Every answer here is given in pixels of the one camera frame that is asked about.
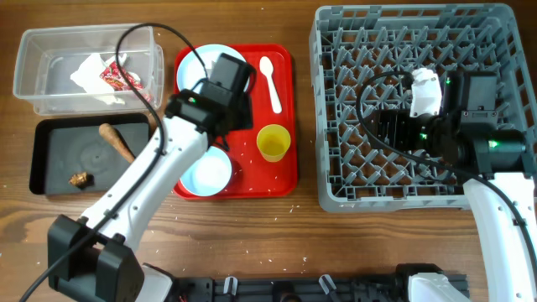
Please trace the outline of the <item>yellow plastic cup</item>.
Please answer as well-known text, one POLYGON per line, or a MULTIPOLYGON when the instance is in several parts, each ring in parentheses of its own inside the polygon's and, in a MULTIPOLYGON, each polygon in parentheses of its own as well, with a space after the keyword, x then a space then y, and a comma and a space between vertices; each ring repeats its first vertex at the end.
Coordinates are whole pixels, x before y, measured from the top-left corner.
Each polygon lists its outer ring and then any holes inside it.
POLYGON ((257 135, 256 144, 262 157, 271 163, 279 162, 291 144, 289 131, 278 124, 263 127, 257 135))

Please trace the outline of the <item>small light blue bowl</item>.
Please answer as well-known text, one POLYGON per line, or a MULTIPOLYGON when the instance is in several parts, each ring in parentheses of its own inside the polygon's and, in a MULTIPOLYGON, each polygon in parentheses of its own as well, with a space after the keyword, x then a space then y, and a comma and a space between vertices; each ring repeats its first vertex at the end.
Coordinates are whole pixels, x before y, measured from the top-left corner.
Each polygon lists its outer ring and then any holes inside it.
POLYGON ((210 147, 180 178, 185 190, 207 197, 225 189, 232 177, 232 162, 220 148, 210 147))

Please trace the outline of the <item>brown carrot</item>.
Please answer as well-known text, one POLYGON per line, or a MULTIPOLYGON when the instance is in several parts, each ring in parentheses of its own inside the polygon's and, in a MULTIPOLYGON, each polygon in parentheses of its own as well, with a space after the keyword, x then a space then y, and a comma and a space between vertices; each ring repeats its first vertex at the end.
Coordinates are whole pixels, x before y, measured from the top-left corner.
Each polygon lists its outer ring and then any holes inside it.
POLYGON ((109 143, 130 164, 135 160, 133 153, 123 142, 119 132, 110 124, 103 123, 99 129, 100 136, 109 143))

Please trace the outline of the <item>red snack wrapper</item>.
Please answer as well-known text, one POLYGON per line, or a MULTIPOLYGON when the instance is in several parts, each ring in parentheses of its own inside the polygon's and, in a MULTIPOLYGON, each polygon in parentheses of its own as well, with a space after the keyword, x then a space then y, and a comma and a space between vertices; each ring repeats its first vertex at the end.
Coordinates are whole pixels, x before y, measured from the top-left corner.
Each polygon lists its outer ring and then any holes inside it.
POLYGON ((141 78, 132 72, 119 68, 116 61, 113 61, 100 74, 100 78, 107 83, 114 91, 127 91, 131 87, 130 82, 137 90, 142 90, 143 85, 141 78))

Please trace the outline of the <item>white napkin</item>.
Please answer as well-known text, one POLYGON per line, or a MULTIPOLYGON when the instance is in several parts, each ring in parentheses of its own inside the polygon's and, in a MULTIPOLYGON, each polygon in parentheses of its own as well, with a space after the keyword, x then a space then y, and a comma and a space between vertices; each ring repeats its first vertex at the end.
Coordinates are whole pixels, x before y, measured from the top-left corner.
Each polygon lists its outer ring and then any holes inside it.
POLYGON ((120 98, 105 96, 105 93, 110 94, 114 90, 100 78, 100 74, 113 61, 115 61, 113 57, 103 60, 100 54, 92 53, 81 63, 78 70, 70 75, 70 79, 83 88, 85 92, 100 95, 96 99, 107 105, 124 105, 125 101, 120 98))

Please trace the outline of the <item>brown food scrap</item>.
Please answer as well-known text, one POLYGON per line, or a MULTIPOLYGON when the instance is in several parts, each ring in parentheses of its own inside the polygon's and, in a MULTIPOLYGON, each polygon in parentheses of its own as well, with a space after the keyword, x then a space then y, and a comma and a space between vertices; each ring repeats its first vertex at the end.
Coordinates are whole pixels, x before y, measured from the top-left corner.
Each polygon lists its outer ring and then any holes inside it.
POLYGON ((90 186, 93 184, 93 176, 87 172, 80 172, 78 174, 73 174, 70 179, 69 183, 76 188, 84 189, 87 186, 90 186))

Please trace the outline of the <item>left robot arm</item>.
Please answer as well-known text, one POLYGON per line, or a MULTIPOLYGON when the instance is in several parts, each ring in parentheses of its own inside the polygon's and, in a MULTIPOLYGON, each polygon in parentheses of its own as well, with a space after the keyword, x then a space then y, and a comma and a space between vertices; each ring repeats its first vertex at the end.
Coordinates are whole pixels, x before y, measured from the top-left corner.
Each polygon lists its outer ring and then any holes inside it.
POLYGON ((48 231, 49 286, 76 301, 167 301, 175 279, 135 257, 149 221, 180 177, 214 143, 251 122, 249 63, 222 54, 200 90, 170 97, 150 142, 81 216, 48 231))

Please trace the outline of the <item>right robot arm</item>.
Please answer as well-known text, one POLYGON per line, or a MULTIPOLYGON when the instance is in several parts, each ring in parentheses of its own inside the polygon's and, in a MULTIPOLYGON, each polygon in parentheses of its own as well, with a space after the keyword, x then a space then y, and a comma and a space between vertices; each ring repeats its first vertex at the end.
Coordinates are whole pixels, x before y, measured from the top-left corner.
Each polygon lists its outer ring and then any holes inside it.
POLYGON ((497 126, 497 77, 420 68, 399 72, 411 92, 407 110, 381 111, 372 144, 423 149, 451 169, 477 223, 493 301, 536 299, 535 166, 524 134, 497 126))

